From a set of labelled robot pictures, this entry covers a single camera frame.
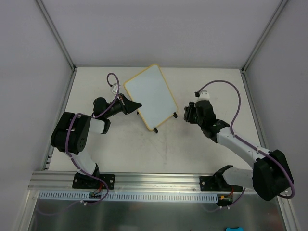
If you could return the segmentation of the black bone-shaped eraser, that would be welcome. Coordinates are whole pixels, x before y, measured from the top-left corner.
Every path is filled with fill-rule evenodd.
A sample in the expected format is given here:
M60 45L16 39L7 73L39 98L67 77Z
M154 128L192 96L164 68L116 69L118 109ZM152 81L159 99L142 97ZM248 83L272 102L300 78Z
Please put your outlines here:
M188 106L184 107L184 120L190 124L196 124L196 110L194 102L189 102Z

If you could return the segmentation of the yellow-framed whiteboard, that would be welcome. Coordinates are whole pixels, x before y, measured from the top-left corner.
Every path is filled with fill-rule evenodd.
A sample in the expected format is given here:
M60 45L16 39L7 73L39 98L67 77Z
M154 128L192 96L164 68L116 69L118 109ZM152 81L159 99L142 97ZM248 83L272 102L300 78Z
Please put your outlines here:
M158 64L144 69L124 83L132 101L142 106L137 110L149 131L158 128L173 113L178 105Z

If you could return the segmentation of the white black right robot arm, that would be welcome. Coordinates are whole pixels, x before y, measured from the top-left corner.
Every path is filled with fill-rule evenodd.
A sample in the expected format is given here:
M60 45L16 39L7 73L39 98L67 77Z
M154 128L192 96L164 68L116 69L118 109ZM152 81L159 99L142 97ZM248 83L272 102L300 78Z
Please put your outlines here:
M282 197L287 189L291 189L288 198L294 197L294 179L283 152L259 148L239 137L228 123L216 118L208 100L190 102L185 116L187 122L197 124L208 139L231 150L250 166L250 169L224 166L214 173L211 184L223 191L231 186L251 188L265 201Z

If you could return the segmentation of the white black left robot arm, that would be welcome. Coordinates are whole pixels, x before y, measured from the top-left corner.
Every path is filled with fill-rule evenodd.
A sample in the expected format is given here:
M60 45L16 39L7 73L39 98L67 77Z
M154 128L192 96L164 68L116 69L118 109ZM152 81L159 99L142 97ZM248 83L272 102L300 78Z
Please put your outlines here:
M77 172L84 175L84 182L95 188L100 184L101 177L98 165L86 150L88 134L106 134L111 125L110 117L118 113L127 115L140 107L141 103L131 101L121 93L111 103L103 97L95 99L92 116L64 112L51 135L51 146L65 153Z

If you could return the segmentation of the blue object at bottom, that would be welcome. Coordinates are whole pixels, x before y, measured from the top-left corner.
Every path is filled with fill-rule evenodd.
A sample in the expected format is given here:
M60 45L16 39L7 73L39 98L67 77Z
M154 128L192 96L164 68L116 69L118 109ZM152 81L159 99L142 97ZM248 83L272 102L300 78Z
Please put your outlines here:
M227 227L225 231L244 231L242 227Z

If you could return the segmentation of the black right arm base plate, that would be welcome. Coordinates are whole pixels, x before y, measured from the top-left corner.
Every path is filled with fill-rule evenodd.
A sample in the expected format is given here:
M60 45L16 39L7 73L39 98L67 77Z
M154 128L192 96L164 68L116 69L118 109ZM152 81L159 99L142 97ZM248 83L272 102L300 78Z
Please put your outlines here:
M217 176L200 176L200 190L202 192L242 192L243 187L237 185L228 185L225 180Z

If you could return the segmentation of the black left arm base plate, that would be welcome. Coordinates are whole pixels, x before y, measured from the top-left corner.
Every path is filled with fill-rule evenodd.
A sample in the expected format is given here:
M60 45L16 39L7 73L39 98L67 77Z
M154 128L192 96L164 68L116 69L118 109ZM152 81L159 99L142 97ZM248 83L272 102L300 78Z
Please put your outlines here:
M115 175L114 174L99 174L98 178L103 180L110 190L114 189ZM87 175L76 173L72 183L74 189L98 189L102 185L102 189L106 189L106 186L99 180L91 178Z

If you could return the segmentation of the aluminium left frame post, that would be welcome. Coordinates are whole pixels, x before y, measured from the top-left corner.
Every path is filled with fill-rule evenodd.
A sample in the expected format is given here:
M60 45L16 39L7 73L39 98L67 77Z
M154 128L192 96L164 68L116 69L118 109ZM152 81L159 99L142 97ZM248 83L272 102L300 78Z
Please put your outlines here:
M49 29L50 29L50 31L51 31L55 41L58 44L61 52L63 53L63 55L64 55L68 65L74 71L75 68L76 68L76 65L74 64L74 62L73 62L73 60L72 60L72 58L71 58L71 56L70 56L70 54L69 54L69 52L68 52L64 42L63 42L63 40L62 40L62 38L61 38L61 36L60 36L56 26L55 26L55 24L54 24L54 22L53 22L53 20L52 20L52 18L50 16L50 14L49 14L49 12L48 12L44 2L42 0L34 0L34 2L38 6L38 8L39 8L39 10L40 10L44 20L46 21L46 23L47 23L47 25L48 25L48 27L49 27Z

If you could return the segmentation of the aluminium frame post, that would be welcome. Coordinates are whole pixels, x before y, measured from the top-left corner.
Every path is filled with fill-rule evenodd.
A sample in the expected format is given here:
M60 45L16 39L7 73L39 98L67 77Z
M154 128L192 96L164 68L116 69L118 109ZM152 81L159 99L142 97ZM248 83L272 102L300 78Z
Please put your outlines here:
M279 19L288 2L289 0L281 0L279 2L272 16L267 22L265 28L263 29L261 35L259 36L256 44L254 45L252 51L250 52L248 58L246 59L244 65L242 66L241 71L243 74L248 70L249 66L257 56L259 50L261 49L262 45L264 44L265 40L267 39L268 35L270 34L271 30L273 29L275 23Z
M62 38L61 38L61 36L60 36L56 26L55 26L55 24L54 24L54 22L53 22L53 20L52 20L52 18L50 16L50 14L49 14L49 12L48 12L44 2L42 0L34 0L34 2L38 6L38 8L39 8L39 10L40 10L44 20L46 21L46 23L47 23L47 25L48 25L48 27L49 27L49 29L50 29L50 31L51 31L55 41L58 44L61 52L63 53L63 55L64 55L68 65L74 71L75 68L76 68L76 65L74 64L74 62L73 62L73 60L72 60L72 58L71 58L71 56L70 56L70 54L69 54L69 52L68 52L64 42L63 42L63 40L62 40Z

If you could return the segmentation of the aluminium front rail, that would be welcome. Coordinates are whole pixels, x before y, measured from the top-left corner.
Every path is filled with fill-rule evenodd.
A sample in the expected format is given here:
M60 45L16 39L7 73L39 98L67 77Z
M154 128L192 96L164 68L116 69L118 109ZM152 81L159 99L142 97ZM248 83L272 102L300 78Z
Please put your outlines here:
M28 184L29 190L72 190L72 171L35 171ZM106 183L113 184L114 192L141 193L198 193L200 174L114 173Z

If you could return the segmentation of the aluminium right frame post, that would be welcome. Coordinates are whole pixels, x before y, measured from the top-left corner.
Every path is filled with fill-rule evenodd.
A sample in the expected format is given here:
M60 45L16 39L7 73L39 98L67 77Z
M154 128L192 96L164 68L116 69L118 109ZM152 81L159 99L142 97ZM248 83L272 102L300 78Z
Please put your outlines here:
M259 36L256 44L254 45L252 51L250 52L248 58L246 59L244 65L242 66L241 71L243 74L248 70L249 66L257 56L259 50L261 49L262 45L264 44L265 40L267 39L268 35L270 34L271 30L273 29L275 23L279 19L288 2L289 0L281 0L279 2L272 16L267 22L265 28L263 29L261 35Z

